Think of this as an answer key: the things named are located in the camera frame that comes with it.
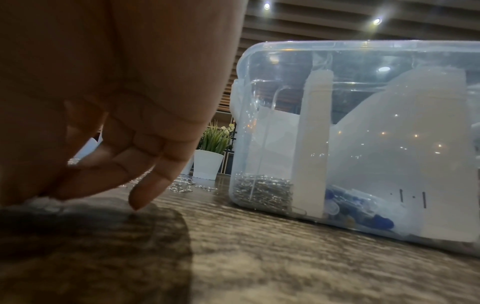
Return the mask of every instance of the white plant pot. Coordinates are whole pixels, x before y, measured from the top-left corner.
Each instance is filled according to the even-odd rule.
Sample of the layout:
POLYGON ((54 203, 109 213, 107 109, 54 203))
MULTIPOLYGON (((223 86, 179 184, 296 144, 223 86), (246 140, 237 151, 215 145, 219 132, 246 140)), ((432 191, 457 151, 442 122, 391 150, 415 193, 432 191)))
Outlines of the white plant pot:
POLYGON ((194 156, 192 155, 190 160, 188 161, 188 163, 186 163, 185 167, 183 168, 180 174, 189 175, 193 164, 194 164, 194 156))
POLYGON ((222 154, 204 150, 195 150, 193 177, 215 180, 223 158, 224 156, 222 154))

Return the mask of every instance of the green leaves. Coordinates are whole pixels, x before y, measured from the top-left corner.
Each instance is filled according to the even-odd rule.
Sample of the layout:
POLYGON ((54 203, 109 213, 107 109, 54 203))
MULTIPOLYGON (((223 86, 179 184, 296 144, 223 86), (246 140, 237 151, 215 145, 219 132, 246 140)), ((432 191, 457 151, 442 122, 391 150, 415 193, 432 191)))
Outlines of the green leaves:
POLYGON ((203 133, 200 149, 223 154, 230 144, 230 132, 233 131, 233 127, 219 128, 216 121, 214 124, 210 123, 210 126, 203 133))

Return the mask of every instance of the table surface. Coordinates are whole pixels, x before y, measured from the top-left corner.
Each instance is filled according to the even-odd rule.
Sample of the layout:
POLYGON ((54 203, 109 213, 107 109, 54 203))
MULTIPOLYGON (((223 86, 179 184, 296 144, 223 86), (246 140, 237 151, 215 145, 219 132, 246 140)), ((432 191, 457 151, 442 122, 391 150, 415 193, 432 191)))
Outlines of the table surface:
POLYGON ((480 259, 167 191, 0 209, 0 303, 479 303, 480 259))

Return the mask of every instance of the ceiling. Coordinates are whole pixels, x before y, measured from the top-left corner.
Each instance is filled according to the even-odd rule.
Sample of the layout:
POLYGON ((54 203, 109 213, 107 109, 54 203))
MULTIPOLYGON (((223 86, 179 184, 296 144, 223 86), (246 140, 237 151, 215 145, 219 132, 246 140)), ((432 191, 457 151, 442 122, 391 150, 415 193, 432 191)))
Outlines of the ceiling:
MULTIPOLYGON (((265 41, 480 40, 479 0, 250 0, 235 61, 218 107, 229 112, 237 62, 265 41), (264 9, 268 2, 270 9, 264 9), (381 18, 382 23, 372 26, 381 18)), ((262 88, 270 95, 269 88, 262 88)), ((299 101, 302 90, 282 98, 299 101)))

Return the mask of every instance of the clear plastic container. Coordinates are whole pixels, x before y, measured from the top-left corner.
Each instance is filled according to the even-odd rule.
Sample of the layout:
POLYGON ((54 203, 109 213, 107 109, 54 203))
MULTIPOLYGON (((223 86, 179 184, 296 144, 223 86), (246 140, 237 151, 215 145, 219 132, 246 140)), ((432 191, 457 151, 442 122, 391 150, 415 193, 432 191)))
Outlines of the clear plastic container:
POLYGON ((480 43, 263 43, 237 74, 233 202, 480 256, 480 43))

